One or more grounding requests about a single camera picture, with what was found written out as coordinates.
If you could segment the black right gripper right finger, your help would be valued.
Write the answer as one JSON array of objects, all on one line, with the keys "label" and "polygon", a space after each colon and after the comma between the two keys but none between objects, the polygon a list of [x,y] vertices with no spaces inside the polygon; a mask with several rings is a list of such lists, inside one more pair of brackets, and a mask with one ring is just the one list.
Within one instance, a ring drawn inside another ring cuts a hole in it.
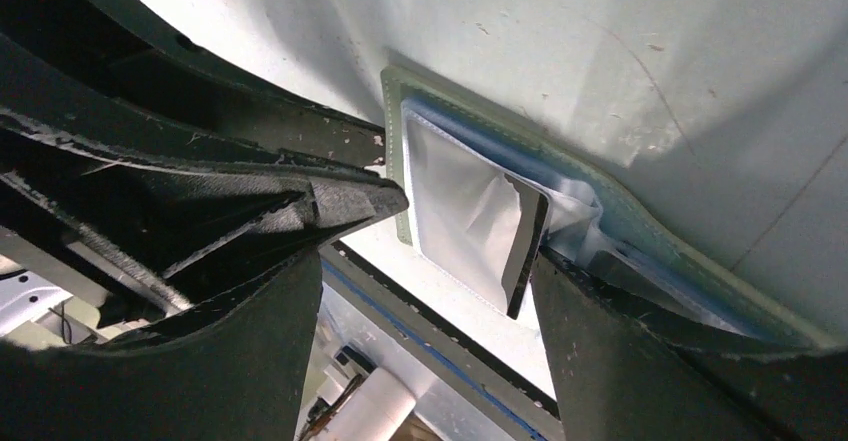
[{"label": "black right gripper right finger", "polygon": [[843,440],[847,352],[688,320],[541,250],[532,290],[569,440]]}]

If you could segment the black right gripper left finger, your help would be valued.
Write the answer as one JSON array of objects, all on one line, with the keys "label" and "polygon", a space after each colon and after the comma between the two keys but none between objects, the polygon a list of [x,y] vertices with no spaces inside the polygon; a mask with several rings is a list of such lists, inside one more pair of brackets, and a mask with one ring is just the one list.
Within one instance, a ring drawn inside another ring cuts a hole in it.
[{"label": "black right gripper left finger", "polygon": [[322,294],[307,250],[102,344],[1,345],[5,440],[291,440]]}]

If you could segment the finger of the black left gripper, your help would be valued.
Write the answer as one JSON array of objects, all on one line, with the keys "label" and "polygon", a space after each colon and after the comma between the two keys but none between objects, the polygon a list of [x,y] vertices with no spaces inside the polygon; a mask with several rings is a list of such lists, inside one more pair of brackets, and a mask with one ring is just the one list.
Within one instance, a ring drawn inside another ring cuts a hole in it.
[{"label": "finger of the black left gripper", "polygon": [[282,273],[323,245],[406,209],[394,182],[323,160],[195,135],[179,157],[161,125],[125,146],[1,117],[1,252],[108,327],[194,311],[203,323],[250,288],[282,288],[272,325],[309,344],[321,271]]},{"label": "finger of the black left gripper", "polygon": [[359,167],[385,161],[376,125],[239,68],[140,0],[1,0],[1,31],[115,101],[258,145]]}]

